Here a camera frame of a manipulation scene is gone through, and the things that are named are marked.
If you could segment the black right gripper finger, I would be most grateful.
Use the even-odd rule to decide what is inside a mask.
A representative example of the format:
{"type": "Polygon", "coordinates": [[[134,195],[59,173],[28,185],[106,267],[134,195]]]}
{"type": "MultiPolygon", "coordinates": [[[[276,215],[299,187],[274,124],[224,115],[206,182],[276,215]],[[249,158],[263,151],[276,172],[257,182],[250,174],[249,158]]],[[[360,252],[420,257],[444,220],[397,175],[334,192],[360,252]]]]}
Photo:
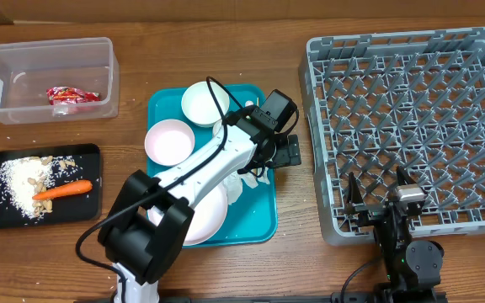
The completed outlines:
{"type": "Polygon", "coordinates": [[[355,205],[362,204],[362,195],[360,193],[360,189],[357,183],[357,178],[354,176],[353,173],[349,173],[348,183],[347,203],[355,205]]]}
{"type": "Polygon", "coordinates": [[[408,171],[402,166],[397,167],[396,176],[399,186],[413,185],[417,183],[413,178],[411,178],[411,176],[408,174],[408,171]]]}

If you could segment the white napkin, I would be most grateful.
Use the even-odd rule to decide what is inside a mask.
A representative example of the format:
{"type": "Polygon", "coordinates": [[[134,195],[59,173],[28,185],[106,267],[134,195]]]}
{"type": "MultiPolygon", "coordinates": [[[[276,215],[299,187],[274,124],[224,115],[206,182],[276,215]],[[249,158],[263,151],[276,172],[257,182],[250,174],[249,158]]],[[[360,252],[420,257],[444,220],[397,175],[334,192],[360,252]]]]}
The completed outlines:
{"type": "Polygon", "coordinates": [[[232,205],[243,193],[243,185],[246,184],[249,188],[255,189],[260,183],[269,185],[268,177],[269,169],[256,168],[250,173],[239,174],[238,172],[231,173],[223,181],[222,184],[227,192],[227,203],[232,205]]]}

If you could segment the pale green bowl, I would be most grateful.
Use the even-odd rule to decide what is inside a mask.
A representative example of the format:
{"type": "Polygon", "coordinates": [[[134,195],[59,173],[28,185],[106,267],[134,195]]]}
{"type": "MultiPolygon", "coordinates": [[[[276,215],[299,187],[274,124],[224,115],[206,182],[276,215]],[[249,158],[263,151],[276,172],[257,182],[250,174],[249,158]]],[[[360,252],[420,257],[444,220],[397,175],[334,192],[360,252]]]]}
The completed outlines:
{"type": "Polygon", "coordinates": [[[221,119],[206,81],[188,87],[182,97],[184,116],[199,127],[212,127],[221,119]]]}

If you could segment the pink bowl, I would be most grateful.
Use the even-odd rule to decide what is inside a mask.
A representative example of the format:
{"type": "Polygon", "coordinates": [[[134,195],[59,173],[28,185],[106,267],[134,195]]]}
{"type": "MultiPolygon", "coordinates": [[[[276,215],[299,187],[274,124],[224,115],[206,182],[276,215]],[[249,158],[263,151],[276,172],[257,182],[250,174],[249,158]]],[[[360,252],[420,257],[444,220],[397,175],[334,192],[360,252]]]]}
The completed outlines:
{"type": "Polygon", "coordinates": [[[156,164],[172,167],[185,161],[195,148],[192,129],[181,120],[162,120],[145,136],[146,155],[156,164]]]}

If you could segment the orange carrot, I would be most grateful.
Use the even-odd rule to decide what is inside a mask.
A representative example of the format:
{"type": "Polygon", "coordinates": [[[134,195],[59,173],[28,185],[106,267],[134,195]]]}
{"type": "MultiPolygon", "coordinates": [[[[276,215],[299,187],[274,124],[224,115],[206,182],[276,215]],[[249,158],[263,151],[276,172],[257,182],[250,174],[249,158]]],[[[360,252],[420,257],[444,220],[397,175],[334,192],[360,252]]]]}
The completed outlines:
{"type": "Polygon", "coordinates": [[[72,183],[66,183],[53,189],[47,189],[32,197],[33,200],[48,200],[71,195],[85,194],[93,189],[93,184],[88,180],[78,180],[72,183]]]}

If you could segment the red snack wrapper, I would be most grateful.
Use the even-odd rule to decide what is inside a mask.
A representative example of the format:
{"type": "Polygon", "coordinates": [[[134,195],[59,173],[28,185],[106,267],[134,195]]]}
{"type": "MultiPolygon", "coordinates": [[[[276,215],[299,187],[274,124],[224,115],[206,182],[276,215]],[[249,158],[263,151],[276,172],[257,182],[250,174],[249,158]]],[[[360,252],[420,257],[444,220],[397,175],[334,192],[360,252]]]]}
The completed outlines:
{"type": "Polygon", "coordinates": [[[49,88],[46,94],[51,105],[81,104],[100,101],[100,95],[98,93],[72,87],[49,88]]]}

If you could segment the rice and peanut scraps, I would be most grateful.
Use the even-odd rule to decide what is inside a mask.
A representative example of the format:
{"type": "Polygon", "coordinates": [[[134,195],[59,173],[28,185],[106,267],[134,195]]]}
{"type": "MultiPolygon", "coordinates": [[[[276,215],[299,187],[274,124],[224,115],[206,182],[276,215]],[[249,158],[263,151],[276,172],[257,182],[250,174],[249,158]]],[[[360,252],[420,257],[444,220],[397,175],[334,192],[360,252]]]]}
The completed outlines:
{"type": "Polygon", "coordinates": [[[4,199],[25,219],[42,218],[53,211],[53,199],[33,196],[59,183],[78,180],[82,168],[73,156],[30,156],[5,161],[0,168],[0,189],[4,199]]]}

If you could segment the white cup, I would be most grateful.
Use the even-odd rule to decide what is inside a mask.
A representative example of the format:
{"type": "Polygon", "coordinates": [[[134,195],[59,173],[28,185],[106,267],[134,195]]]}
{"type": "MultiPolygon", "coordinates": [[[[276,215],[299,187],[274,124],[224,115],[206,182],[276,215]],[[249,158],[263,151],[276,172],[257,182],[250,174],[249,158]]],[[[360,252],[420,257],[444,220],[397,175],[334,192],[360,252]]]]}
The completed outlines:
{"type": "Polygon", "coordinates": [[[222,120],[218,120],[212,127],[212,136],[216,137],[223,134],[222,120]]]}

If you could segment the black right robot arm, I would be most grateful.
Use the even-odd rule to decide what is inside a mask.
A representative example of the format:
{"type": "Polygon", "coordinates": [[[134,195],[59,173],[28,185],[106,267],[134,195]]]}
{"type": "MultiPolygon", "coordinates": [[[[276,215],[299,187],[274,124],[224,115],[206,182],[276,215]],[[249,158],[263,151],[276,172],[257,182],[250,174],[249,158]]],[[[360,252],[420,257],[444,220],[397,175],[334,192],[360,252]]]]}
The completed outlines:
{"type": "Polygon", "coordinates": [[[346,213],[357,216],[357,225],[371,226],[381,255],[357,268],[344,282],[341,302],[446,302],[446,294],[434,287],[441,282],[444,248],[434,241],[414,241],[409,219],[422,214],[426,192],[402,167],[396,170],[398,185],[383,205],[366,205],[354,174],[349,174],[346,213]],[[387,282],[371,292],[349,293],[351,280],[364,269],[383,262],[387,282]]]}

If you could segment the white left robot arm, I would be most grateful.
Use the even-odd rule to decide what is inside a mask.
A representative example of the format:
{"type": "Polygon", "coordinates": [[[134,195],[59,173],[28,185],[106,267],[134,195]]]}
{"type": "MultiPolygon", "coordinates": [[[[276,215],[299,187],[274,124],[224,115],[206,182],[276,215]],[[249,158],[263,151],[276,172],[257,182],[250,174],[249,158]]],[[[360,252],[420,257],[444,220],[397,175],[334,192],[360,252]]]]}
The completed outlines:
{"type": "Polygon", "coordinates": [[[232,173],[300,164],[290,119],[299,110],[274,90],[257,106],[228,112],[207,144],[175,167],[126,179],[98,241],[118,276],[113,302],[156,302],[157,282],[180,254],[198,203],[232,173]]]}

